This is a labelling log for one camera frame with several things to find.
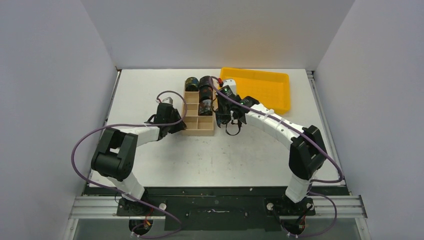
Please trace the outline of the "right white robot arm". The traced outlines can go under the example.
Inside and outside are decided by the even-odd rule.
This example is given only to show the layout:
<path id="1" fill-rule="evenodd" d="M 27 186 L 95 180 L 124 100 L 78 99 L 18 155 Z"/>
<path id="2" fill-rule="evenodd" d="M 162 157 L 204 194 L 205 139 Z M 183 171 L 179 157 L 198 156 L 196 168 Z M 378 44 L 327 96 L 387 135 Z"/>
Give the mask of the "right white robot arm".
<path id="1" fill-rule="evenodd" d="M 240 98 L 229 86 L 218 90 L 217 125 L 229 122 L 256 127 L 267 133 L 289 150 L 288 167 L 291 178 L 282 207 L 290 215 L 303 207 L 312 180 L 326 160 L 326 148 L 320 130 L 311 125 L 304 127 L 292 123 L 268 109 L 251 96 Z"/>

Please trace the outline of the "wooden compartment box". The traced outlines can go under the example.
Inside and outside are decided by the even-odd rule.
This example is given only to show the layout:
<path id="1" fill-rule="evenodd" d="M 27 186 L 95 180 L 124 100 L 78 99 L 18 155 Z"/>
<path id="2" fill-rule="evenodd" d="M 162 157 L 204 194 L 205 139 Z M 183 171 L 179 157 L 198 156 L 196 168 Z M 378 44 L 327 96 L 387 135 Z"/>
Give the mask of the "wooden compartment box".
<path id="1" fill-rule="evenodd" d="M 215 113 L 212 112 L 212 107 L 208 106 L 210 114 L 199 115 L 200 109 L 204 110 L 205 104 L 200 103 L 199 91 L 184 91 L 184 100 L 186 105 L 182 105 L 183 110 L 186 110 L 186 115 L 183 117 L 183 122 L 186 124 L 186 129 L 181 132 L 184 136 L 191 137 L 212 137 L 215 135 Z"/>

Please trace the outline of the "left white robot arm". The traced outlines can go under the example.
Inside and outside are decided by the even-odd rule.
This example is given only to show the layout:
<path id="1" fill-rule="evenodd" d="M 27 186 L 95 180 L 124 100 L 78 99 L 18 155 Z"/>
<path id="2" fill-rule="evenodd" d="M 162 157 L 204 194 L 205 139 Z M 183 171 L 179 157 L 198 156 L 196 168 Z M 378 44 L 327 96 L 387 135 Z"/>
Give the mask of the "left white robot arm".
<path id="1" fill-rule="evenodd" d="M 149 210 L 149 201 L 143 198 L 146 190 L 133 173 L 136 149 L 185 129 L 186 125 L 173 104 L 161 102 L 156 114 L 145 125 L 124 129 L 106 128 L 94 151 L 91 168 L 123 192 L 121 195 L 130 201 L 131 211 L 139 216 L 144 215 Z"/>

